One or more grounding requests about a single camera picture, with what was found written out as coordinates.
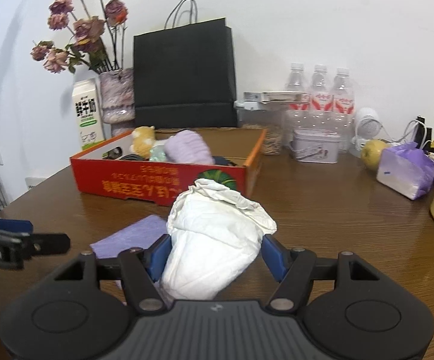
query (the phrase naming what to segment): flower bouquet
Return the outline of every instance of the flower bouquet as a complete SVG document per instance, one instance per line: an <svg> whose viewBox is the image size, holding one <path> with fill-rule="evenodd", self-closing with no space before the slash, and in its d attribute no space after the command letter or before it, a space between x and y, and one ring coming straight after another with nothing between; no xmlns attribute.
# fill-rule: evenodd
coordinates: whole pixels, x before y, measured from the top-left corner
<svg viewBox="0 0 434 360"><path fill-rule="evenodd" d="M86 14L78 19L74 14L74 2L79 1ZM64 48L58 48L51 40L35 44L31 56L35 61L44 61L43 67L53 73L69 69L75 73L75 66L87 65L98 74L119 71L123 68L123 45L127 8L120 0L111 0L104 6L100 0L104 20L92 16L84 0L55 0L50 6L48 27L51 30L68 30L71 39ZM112 55L109 57L101 36L107 28L112 40ZM118 58L118 39L121 41L121 58Z"/></svg>

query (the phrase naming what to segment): black paper bag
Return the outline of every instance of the black paper bag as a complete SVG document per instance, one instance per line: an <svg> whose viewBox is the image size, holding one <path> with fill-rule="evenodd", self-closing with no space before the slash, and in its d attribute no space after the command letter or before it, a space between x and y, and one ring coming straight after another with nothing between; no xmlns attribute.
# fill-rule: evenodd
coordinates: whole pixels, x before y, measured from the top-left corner
<svg viewBox="0 0 434 360"><path fill-rule="evenodd" d="M134 37L136 126L236 127L232 30L225 19Z"/></svg>

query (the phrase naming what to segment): white wall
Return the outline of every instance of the white wall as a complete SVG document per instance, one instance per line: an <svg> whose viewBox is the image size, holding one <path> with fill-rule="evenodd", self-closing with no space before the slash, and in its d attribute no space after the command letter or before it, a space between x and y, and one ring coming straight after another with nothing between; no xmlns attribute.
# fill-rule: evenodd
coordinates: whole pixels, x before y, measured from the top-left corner
<svg viewBox="0 0 434 360"><path fill-rule="evenodd" d="M53 75L28 55L48 39L52 0L0 0L0 173L12 198L25 176L48 176L78 150L70 109L73 77ZM127 34L161 29L179 0L123 0ZM357 105L374 107L400 136L422 114L434 127L434 0L197 0L199 19L227 17L233 29L238 93L278 90L291 62L348 67ZM97 12L97 0L90 2ZM132 38L126 39L126 66Z"/></svg>

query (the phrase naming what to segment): red cardboard box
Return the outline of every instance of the red cardboard box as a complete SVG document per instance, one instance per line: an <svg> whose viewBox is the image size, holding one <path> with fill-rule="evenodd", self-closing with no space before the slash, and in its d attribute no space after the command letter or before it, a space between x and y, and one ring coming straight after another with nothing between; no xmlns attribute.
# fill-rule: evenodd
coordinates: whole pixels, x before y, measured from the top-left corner
<svg viewBox="0 0 434 360"><path fill-rule="evenodd" d="M103 159L120 147L129 154L131 132L108 139L70 158L80 192L119 199L150 200L170 206L179 193L196 179L214 179L250 197L261 166L260 149L265 130L247 128L195 128L209 146L212 155L222 156L237 166L197 165L149 161ZM157 130L158 140L180 130Z"/></svg>

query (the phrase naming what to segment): wall outlet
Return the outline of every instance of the wall outlet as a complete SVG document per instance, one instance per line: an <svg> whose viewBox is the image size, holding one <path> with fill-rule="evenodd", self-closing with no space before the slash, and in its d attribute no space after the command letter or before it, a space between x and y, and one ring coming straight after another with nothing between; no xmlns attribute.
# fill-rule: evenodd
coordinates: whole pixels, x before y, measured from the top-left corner
<svg viewBox="0 0 434 360"><path fill-rule="evenodd" d="M26 177L25 183L27 184L27 189L30 191L33 187L36 187L44 180L44 177Z"/></svg>

